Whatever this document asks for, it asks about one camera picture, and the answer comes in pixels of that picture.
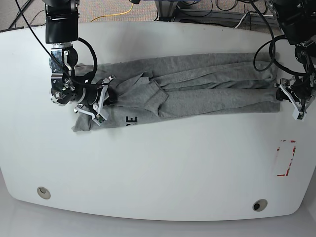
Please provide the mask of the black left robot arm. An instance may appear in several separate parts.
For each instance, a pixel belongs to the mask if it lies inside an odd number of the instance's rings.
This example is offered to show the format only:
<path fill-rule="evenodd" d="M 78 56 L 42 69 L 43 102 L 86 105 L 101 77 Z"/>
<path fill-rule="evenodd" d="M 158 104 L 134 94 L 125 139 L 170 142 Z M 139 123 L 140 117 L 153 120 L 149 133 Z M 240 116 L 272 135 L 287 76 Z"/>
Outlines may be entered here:
<path fill-rule="evenodd" d="M 291 79 L 280 79 L 275 84 L 276 99 L 291 102 L 294 107 L 293 117 L 303 120 L 307 108 L 316 98 L 316 2 L 267 0 L 265 3 L 282 31 L 281 36 L 272 37 L 266 43 L 271 64 L 292 76 Z M 293 71 L 277 61 L 276 42 L 279 40 L 286 40 L 295 46 L 294 55 L 303 65 L 303 73 Z"/>

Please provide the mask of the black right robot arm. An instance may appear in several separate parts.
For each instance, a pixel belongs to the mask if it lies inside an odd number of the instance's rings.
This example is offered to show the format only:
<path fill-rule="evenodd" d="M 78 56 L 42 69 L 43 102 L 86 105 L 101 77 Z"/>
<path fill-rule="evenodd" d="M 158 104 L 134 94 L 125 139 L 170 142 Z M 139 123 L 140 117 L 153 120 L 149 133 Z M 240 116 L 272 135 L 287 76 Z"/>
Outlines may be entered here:
<path fill-rule="evenodd" d="M 116 101 L 117 96 L 110 89 L 115 76 L 109 76 L 93 83 L 97 72 L 97 57 L 92 46 L 78 35 L 78 0 L 46 0 L 45 2 L 45 41 L 52 45 L 50 51 L 51 100 L 59 106 L 75 103 L 74 111 L 86 114 L 101 125 L 109 118 L 104 105 Z M 76 76 L 75 66 L 78 53 L 72 42 L 86 45 L 93 58 L 92 70 L 83 76 Z"/>

